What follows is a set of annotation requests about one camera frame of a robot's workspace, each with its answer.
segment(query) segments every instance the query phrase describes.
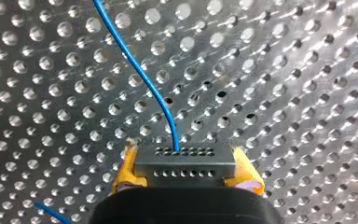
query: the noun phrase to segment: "insulated wire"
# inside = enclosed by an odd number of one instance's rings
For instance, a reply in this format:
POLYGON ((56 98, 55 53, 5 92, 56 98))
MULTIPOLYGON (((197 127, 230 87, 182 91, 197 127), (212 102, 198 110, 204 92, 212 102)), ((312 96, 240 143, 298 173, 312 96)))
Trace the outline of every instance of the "insulated wire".
POLYGON ((132 64, 133 68, 136 70, 136 72, 139 74, 139 76, 142 78, 142 80, 144 81, 146 86, 149 88, 149 90, 156 97, 156 100, 158 101, 159 105, 161 106, 161 109, 164 112, 164 115, 167 118, 167 121, 170 125, 173 148, 175 151, 179 151, 180 146, 179 146, 179 139, 176 134, 175 119, 173 118, 170 109, 167 107, 167 104, 165 103, 164 98, 162 97, 161 93, 158 91, 156 86, 153 84, 153 81, 147 76, 144 69, 142 69, 141 65, 132 56, 130 49, 127 47, 126 42, 124 41, 124 39, 121 37, 120 33, 118 32, 117 27, 115 26, 109 13, 104 9, 103 0, 93 0, 93 3, 102 19, 104 25, 109 30, 112 37, 116 40, 118 46, 124 52, 127 59, 132 64))
POLYGON ((51 208, 48 208, 47 206, 45 206, 42 203, 34 203, 34 206, 39 209, 42 209, 43 211, 45 211, 47 214, 51 215, 52 217, 57 218, 63 224, 71 224, 71 221, 68 218, 66 218, 63 215, 61 215, 60 213, 52 210, 51 208))

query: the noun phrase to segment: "yellow part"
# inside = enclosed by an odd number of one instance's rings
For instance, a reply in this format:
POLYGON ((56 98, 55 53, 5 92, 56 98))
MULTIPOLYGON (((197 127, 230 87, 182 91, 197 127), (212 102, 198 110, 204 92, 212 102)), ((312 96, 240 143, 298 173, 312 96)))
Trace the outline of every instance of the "yellow part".
POLYGON ((121 182, 130 182, 134 185, 147 187, 146 178, 136 177, 134 174, 134 164, 136 154, 138 153, 138 147, 133 143, 133 141, 130 140, 129 142, 130 146, 126 147, 126 156, 120 170, 118 171, 117 178, 113 183, 112 193, 116 193, 117 185, 121 182))
POLYGON ((254 188, 254 193, 258 195, 263 194, 265 188, 264 181, 240 147, 234 148, 234 159, 236 162, 235 177, 226 179, 225 185, 227 187, 235 187, 243 181, 253 180, 261 184, 261 188, 254 188))

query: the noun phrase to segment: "metal plate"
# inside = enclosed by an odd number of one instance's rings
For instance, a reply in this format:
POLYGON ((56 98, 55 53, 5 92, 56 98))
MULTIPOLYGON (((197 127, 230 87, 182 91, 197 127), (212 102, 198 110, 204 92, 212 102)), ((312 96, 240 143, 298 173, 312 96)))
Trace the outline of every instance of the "metal plate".
POLYGON ((150 187, 223 187, 225 178, 235 176, 235 166, 232 149, 224 144, 182 144, 177 152, 166 143, 143 147, 136 155, 134 173, 146 177, 150 187))
MULTIPOLYGON (((183 142, 243 146, 286 223, 358 223, 358 0, 108 6, 183 142)), ((133 74, 91 1, 0 0, 0 223, 87 223, 124 139, 169 141, 133 74)))

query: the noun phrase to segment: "blue cable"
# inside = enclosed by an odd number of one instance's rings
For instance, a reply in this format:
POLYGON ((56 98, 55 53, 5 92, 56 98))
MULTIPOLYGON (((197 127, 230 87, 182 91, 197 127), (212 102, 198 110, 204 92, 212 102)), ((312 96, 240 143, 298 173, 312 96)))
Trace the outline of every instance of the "blue cable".
POLYGON ((162 97, 161 93, 159 93, 156 86, 153 84, 153 81, 147 76, 144 69, 142 69, 141 65, 132 56, 130 49, 127 47, 126 42, 124 41, 124 39, 121 37, 120 33, 118 32, 117 27, 115 26, 115 23, 112 21, 108 12, 104 9, 103 0, 93 0, 93 3, 102 19, 104 25, 109 30, 112 37, 116 40, 118 46, 124 52, 127 59, 132 64, 133 68, 135 68, 136 72, 142 78, 142 80, 144 81, 146 86, 151 90, 153 95, 156 97, 156 100, 158 101, 159 105, 161 106, 161 109, 164 112, 168 123, 170 124, 173 148, 175 149, 175 151, 179 151, 180 146, 179 146, 179 139, 178 139, 178 136, 176 134, 176 129, 175 129, 175 119, 173 118, 170 109, 167 107, 164 98, 162 97))
POLYGON ((42 209, 43 211, 45 211, 47 214, 51 215, 52 217, 57 218, 63 224, 71 224, 71 220, 69 220, 66 217, 63 217, 60 213, 52 210, 51 208, 45 206, 42 203, 34 203, 34 206, 39 209, 42 209))

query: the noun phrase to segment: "metal surface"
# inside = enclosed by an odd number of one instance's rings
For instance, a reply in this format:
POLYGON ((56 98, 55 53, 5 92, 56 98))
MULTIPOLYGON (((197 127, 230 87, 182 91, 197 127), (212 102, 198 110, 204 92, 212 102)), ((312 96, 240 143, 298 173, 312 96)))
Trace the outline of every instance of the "metal surface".
MULTIPOLYGON (((87 223, 125 137, 169 141, 91 6, 0 0, 0 223, 87 223)), ((183 142, 243 146, 285 223, 358 223, 358 0, 108 6, 183 142)))
POLYGON ((143 147, 135 174, 151 187, 222 187, 235 176, 235 160, 231 148, 218 143, 182 144, 180 152, 167 144, 143 147))

